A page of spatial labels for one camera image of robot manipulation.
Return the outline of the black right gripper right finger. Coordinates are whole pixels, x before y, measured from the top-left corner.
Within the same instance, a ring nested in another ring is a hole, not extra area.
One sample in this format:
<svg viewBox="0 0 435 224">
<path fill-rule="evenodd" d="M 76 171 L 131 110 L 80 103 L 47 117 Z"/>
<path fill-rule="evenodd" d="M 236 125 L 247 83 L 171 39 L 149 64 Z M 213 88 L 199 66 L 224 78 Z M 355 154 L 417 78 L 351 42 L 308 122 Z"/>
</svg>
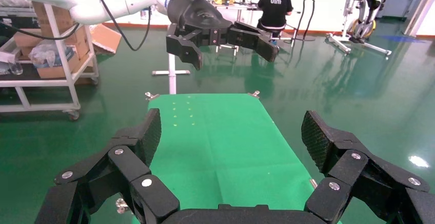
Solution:
<svg viewBox="0 0 435 224">
<path fill-rule="evenodd" d="M 386 223 L 434 223 L 434 195 L 417 175 L 371 153 L 351 132 L 327 125 L 307 111 L 302 142 L 324 178 L 304 210 L 337 223 L 353 198 Z"/>
</svg>

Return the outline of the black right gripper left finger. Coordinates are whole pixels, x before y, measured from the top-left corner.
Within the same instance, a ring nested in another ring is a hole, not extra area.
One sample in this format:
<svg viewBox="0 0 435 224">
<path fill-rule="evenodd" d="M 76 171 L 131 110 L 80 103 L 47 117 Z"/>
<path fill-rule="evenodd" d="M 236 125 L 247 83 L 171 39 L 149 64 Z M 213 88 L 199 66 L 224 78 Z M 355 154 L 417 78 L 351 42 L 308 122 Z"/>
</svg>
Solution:
<svg viewBox="0 0 435 224">
<path fill-rule="evenodd" d="M 119 129 L 101 151 L 60 171 L 36 223 L 89 223 L 115 194 L 140 223 L 164 222 L 180 202 L 150 169 L 161 134 L 160 111 L 152 108 L 141 124 Z"/>
</svg>

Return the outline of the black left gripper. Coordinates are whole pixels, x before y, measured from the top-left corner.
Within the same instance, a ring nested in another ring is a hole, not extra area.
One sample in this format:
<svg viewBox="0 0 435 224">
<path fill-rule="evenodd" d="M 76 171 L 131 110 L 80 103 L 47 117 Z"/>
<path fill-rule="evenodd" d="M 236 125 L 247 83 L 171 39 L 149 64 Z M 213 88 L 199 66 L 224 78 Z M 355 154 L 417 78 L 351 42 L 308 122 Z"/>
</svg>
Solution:
<svg viewBox="0 0 435 224">
<path fill-rule="evenodd" d="M 269 32 L 242 22 L 232 24 L 206 0 L 169 0 L 167 15 L 172 23 L 166 35 L 167 53 L 196 70 L 203 65 L 199 46 L 229 43 L 254 50 L 269 63 L 278 55 Z"/>
</svg>

